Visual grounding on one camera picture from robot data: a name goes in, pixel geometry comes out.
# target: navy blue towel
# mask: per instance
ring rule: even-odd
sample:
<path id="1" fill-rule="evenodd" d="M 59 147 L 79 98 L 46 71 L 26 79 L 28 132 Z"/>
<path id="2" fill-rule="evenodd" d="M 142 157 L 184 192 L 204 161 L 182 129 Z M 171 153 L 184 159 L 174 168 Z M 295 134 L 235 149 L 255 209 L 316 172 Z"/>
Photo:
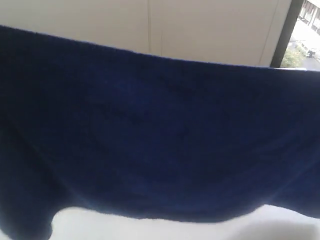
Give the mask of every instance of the navy blue towel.
<path id="1" fill-rule="evenodd" d="M 0 27 L 0 226 L 76 206 L 215 223 L 320 217 L 320 73 L 174 60 Z"/>

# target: white surface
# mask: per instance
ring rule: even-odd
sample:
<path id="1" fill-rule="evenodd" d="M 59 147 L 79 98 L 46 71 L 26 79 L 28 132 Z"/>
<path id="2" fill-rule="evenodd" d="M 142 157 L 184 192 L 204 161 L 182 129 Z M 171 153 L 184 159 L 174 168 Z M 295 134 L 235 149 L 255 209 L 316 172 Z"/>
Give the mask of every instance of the white surface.
<path id="1" fill-rule="evenodd" d="M 70 208 L 53 219 L 50 240 L 320 240 L 319 227 L 317 219 L 268 205 L 217 224 L 135 220 Z"/>
<path id="2" fill-rule="evenodd" d="M 173 58 L 268 66 L 291 0 L 0 0 L 0 24 Z"/>

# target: building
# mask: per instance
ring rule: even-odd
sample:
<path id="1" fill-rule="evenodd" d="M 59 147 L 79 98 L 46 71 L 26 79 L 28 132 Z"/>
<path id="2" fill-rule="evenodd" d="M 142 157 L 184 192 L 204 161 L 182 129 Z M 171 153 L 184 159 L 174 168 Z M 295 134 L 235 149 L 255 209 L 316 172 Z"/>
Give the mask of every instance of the building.
<path id="1" fill-rule="evenodd" d="M 304 0 L 299 19 L 320 35 L 320 0 Z"/>

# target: dark blue fabric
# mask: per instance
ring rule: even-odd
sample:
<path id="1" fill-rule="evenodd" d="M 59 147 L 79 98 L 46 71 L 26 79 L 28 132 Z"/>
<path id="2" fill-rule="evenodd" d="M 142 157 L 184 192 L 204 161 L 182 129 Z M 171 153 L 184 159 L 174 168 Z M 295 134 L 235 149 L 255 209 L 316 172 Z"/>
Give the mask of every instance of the dark blue fabric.
<path id="1" fill-rule="evenodd" d="M 60 209 L 320 216 L 320 73 L 173 60 L 0 27 L 0 225 Z"/>

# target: towel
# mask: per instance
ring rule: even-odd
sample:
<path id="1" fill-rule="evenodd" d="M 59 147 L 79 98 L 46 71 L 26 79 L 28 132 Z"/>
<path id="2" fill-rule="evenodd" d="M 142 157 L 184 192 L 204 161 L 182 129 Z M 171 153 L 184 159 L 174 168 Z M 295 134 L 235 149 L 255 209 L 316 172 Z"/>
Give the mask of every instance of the towel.
<path id="1" fill-rule="evenodd" d="M 320 216 L 320 73 L 168 59 L 0 27 L 0 227 L 59 210 Z"/>

